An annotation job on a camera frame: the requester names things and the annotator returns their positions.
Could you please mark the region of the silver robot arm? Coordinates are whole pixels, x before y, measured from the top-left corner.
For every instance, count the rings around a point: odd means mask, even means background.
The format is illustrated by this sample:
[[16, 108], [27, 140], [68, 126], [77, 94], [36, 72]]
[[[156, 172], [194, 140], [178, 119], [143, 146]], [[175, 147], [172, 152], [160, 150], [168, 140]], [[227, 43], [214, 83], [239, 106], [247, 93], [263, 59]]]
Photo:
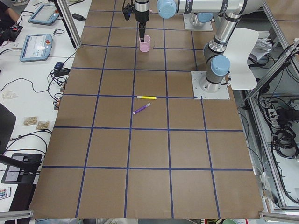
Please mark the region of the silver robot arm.
[[231, 78], [230, 85], [233, 90], [256, 87], [257, 81], [247, 60], [259, 33], [236, 26], [242, 15], [256, 11], [263, 3], [263, 0], [240, 0], [237, 9], [224, 13], [216, 34], [204, 48], [207, 72], [200, 80], [203, 91], [216, 93], [226, 75]]
[[[150, 1], [132, 1], [131, 13], [139, 23], [139, 39], [144, 42], [146, 23], [150, 19]], [[169, 19], [175, 14], [189, 13], [224, 13], [241, 14], [247, 5], [246, 0], [158, 0], [157, 12], [163, 19]]]

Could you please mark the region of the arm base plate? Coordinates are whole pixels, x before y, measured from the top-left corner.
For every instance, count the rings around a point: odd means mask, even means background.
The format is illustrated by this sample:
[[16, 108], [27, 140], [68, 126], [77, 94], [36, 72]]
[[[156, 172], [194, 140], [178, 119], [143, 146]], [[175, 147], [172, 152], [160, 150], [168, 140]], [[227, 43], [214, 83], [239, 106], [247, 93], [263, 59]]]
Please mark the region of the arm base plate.
[[185, 30], [188, 31], [212, 31], [212, 13], [183, 14]]
[[191, 71], [191, 77], [194, 99], [230, 100], [225, 78], [212, 84], [206, 80], [206, 71]]

